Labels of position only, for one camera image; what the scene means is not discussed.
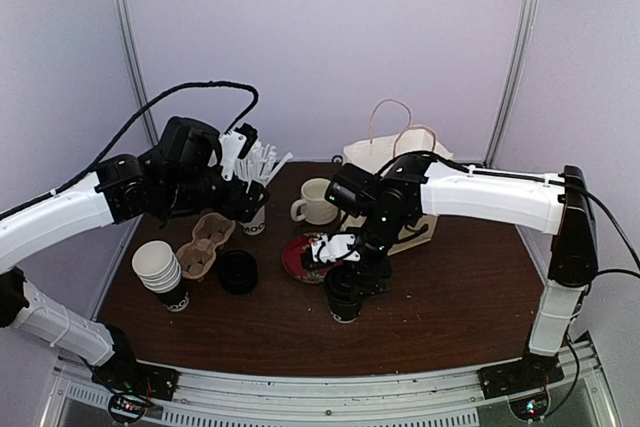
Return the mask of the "black paper coffee cup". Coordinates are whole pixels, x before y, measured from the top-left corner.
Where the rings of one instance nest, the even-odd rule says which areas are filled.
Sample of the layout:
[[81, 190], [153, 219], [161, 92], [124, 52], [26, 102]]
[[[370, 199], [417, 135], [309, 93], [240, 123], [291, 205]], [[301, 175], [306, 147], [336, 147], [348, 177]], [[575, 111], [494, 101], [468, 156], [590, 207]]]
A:
[[333, 319], [336, 322], [347, 324], [355, 321], [362, 309], [363, 301], [356, 297], [340, 298], [331, 293], [327, 295], [328, 306]]

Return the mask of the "black plastic cup lid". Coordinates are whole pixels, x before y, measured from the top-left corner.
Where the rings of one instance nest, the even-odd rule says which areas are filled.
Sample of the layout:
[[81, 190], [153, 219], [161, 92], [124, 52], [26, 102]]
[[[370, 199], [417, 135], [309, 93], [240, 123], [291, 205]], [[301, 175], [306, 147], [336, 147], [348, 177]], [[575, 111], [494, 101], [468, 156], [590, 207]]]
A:
[[353, 301], [356, 298], [356, 278], [351, 267], [334, 267], [324, 279], [325, 292], [329, 299]]

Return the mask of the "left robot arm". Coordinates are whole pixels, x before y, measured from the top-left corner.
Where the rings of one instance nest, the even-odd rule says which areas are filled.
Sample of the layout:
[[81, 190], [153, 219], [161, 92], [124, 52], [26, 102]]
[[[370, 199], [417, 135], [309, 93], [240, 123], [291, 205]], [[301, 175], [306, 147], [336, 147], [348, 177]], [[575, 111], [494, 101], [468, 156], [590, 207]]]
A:
[[144, 371], [125, 336], [47, 298], [18, 265], [85, 231], [149, 214], [166, 222], [206, 210], [246, 222], [266, 203], [265, 187], [244, 181], [235, 163], [251, 151], [257, 130], [225, 133], [184, 117], [169, 120], [160, 143], [140, 156], [122, 154], [90, 168], [62, 191], [1, 221], [1, 324], [29, 332], [101, 367], [123, 391], [137, 389]]

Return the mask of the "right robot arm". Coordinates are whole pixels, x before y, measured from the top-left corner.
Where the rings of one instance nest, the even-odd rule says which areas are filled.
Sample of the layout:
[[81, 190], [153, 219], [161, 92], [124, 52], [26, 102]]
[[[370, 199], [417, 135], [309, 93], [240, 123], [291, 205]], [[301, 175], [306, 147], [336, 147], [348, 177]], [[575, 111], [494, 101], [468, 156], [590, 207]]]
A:
[[529, 353], [513, 366], [519, 387], [535, 387], [551, 371], [576, 314], [598, 272], [595, 216], [582, 171], [524, 174], [466, 166], [430, 151], [387, 161], [376, 173], [347, 163], [333, 176], [325, 198], [361, 217], [359, 228], [322, 235], [310, 248], [315, 263], [341, 263], [349, 273], [346, 302], [378, 292], [388, 252], [399, 233], [423, 216], [458, 216], [523, 226], [552, 236], [551, 263], [528, 340]]

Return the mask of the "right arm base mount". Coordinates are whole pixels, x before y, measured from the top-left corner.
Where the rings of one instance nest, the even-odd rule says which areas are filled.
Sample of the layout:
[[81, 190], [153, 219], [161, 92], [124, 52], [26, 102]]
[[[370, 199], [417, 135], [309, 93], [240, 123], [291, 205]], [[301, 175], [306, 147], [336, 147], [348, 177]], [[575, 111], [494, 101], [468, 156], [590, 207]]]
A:
[[562, 381], [564, 372], [558, 355], [525, 353], [520, 359], [481, 368], [478, 379], [486, 400], [506, 397], [518, 420], [533, 422], [549, 411], [548, 386]]

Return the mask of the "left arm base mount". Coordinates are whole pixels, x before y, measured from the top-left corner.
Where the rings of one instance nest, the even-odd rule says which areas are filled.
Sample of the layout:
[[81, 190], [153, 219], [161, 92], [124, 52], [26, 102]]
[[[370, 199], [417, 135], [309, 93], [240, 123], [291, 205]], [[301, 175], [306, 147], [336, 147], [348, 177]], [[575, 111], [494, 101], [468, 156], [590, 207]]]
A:
[[160, 401], [171, 401], [176, 391], [179, 372], [172, 368], [136, 362], [131, 371], [114, 370], [86, 363], [91, 380], [110, 394], [107, 413], [117, 424], [131, 425], [145, 416], [160, 415]]

